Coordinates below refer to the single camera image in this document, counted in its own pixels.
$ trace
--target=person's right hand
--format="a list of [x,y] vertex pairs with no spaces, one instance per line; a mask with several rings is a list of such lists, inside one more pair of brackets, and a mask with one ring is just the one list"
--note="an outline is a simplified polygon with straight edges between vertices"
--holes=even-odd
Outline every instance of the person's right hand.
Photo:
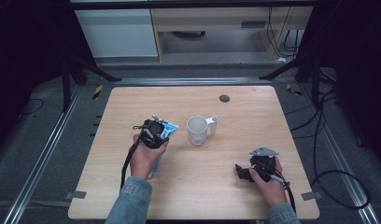
[[[282,168],[278,157],[275,157],[275,168],[281,173]],[[249,173],[251,174],[252,179],[255,181],[255,184],[260,189],[264,200],[271,206],[275,206],[279,203],[287,203],[286,192],[284,191],[284,186],[282,183],[270,179],[269,182],[264,182],[260,175],[252,168],[249,168]]]

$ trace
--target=gray floor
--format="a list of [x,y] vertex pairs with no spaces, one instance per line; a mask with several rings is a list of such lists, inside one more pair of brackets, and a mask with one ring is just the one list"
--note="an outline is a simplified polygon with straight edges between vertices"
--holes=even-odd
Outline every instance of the gray floor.
[[[214,38],[227,44],[214,46],[212,44]],[[310,106],[307,97],[310,84],[308,82],[299,84],[294,81],[296,68],[272,81],[258,79],[260,76],[273,72],[282,63],[267,59],[255,33],[243,32],[239,35],[227,32],[207,32],[204,37],[193,38],[170,34],[166,47],[162,63],[127,63],[122,66],[101,66],[101,68],[116,77],[133,79],[134,83],[141,80],[154,80],[153,78],[164,80],[190,77],[195,80],[215,78],[218,81],[228,81],[234,77],[248,78],[240,80],[251,80],[252,83],[249,83],[251,85],[275,87],[290,128],[305,123],[313,116],[314,107]],[[70,202],[64,198],[64,195],[67,191],[76,189],[92,145],[93,134],[97,131],[97,126],[94,124],[99,122],[98,116],[104,112],[110,90],[119,85],[128,85],[125,82],[108,83],[90,72],[88,72],[88,78],[85,86],[72,86],[73,92],[80,90],[78,101],[31,195],[30,201],[34,203],[29,204],[24,210],[20,223],[104,223],[103,220],[71,220],[66,214],[68,208],[65,205],[58,207],[55,203],[51,206],[37,204],[38,202]],[[99,98],[93,100],[95,88],[100,84],[104,85],[103,90]],[[294,91],[301,91],[303,95],[288,91],[286,84],[290,84]],[[331,88],[332,86],[328,84],[321,84],[323,92]],[[38,100],[31,100],[24,108],[24,115],[19,118],[2,145],[4,153],[0,156],[0,223],[3,222],[9,207],[21,193],[39,155],[49,141],[50,133],[62,115],[61,80],[55,78],[39,85],[35,88],[31,99]],[[324,197],[317,200],[320,217],[316,220],[303,220],[303,223],[381,223],[381,164],[372,150],[358,146],[357,135],[353,132],[341,106],[335,103],[335,99],[324,104],[324,116],[326,120],[324,130],[317,136],[318,172],[330,169],[350,169],[371,192],[371,205],[368,210],[350,210],[322,193]],[[304,128],[292,132],[309,181],[315,177],[314,142],[313,137],[307,136],[313,135],[316,125],[317,119]],[[357,195],[352,195],[354,186],[357,185],[339,175],[327,175],[321,179],[321,183],[331,194],[346,203],[353,204],[353,201],[357,200]],[[313,190],[321,191],[318,185],[315,185]],[[371,218],[371,214],[376,215],[376,218]],[[148,223],[166,222],[150,220]]]

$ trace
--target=person's left hand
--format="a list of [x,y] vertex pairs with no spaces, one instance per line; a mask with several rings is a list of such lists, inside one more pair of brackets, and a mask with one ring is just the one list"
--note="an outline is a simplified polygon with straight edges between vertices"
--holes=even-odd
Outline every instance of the person's left hand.
[[[139,134],[133,136],[135,142]],[[163,143],[161,147],[150,149],[143,142],[138,144],[132,159],[130,160],[131,174],[148,180],[150,172],[158,161],[159,157],[166,151],[168,141]]]

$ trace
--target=sleeve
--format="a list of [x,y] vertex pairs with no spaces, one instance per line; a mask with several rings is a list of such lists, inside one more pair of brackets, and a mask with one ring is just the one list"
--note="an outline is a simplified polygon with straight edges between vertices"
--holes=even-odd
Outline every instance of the sleeve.
[[271,224],[300,224],[298,217],[289,203],[280,203],[270,208],[269,221]]
[[145,224],[151,194],[152,186],[147,180],[138,176],[129,176],[109,212],[106,224]]

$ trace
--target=denim sleeve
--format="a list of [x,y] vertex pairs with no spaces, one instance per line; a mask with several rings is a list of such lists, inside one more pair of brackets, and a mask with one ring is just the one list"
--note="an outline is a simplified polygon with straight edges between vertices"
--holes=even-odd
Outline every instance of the denim sleeve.
[[129,176],[109,212],[106,224],[145,224],[151,194],[152,186],[147,180],[133,175]]
[[269,210],[271,224],[299,224],[301,223],[289,203],[280,203]]

